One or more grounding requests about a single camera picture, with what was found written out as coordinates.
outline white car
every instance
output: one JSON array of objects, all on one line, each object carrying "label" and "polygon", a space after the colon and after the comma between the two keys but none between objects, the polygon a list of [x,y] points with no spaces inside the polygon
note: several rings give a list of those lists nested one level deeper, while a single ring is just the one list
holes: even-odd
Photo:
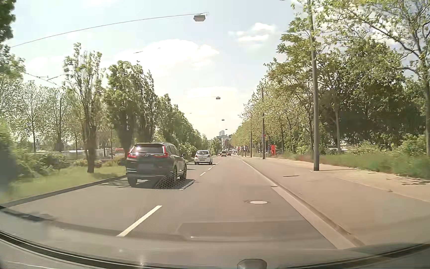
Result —
[{"label": "white car", "polygon": [[199,163],[207,163],[212,164],[212,155],[210,154],[210,151],[208,150],[199,150],[197,153],[195,153],[195,164]]}]

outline license plate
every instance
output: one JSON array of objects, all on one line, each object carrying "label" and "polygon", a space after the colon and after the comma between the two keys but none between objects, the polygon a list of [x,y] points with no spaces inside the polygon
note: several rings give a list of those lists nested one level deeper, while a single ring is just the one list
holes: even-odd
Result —
[{"label": "license plate", "polygon": [[139,169],[152,169],[152,164],[139,164]]}]

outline sidewalk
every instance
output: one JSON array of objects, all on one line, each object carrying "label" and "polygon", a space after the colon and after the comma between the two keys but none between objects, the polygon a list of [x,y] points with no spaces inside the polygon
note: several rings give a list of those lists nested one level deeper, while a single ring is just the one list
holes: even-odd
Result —
[{"label": "sidewalk", "polygon": [[312,172],[312,163],[286,159],[241,159],[362,244],[430,240],[430,182],[323,164]]}]

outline dark suv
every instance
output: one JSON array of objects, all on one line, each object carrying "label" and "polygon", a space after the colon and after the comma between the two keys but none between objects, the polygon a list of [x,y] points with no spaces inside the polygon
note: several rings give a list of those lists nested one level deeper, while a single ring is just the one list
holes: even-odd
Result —
[{"label": "dark suv", "polygon": [[139,143],[127,156],[125,173],[128,183],[135,187],[137,180],[151,180],[156,186],[161,180],[175,182],[187,178],[185,153],[170,143]]}]

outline rear wheel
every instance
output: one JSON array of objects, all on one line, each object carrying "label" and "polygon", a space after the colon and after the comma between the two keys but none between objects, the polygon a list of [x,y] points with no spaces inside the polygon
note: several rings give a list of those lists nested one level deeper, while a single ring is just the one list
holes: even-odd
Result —
[{"label": "rear wheel", "polygon": [[137,185],[137,179],[129,178],[129,179],[128,179],[128,184],[129,184],[131,187],[135,187],[135,186]]},{"label": "rear wheel", "polygon": [[180,180],[187,179],[187,165],[185,165],[185,168],[183,168],[183,173],[180,175]]},{"label": "rear wheel", "polygon": [[169,177],[169,182],[175,182],[176,180],[177,180],[177,177],[178,177],[179,175],[178,175],[178,173],[177,173],[177,167],[174,167],[173,168],[173,172],[172,172],[172,174],[170,175],[170,177]]}]

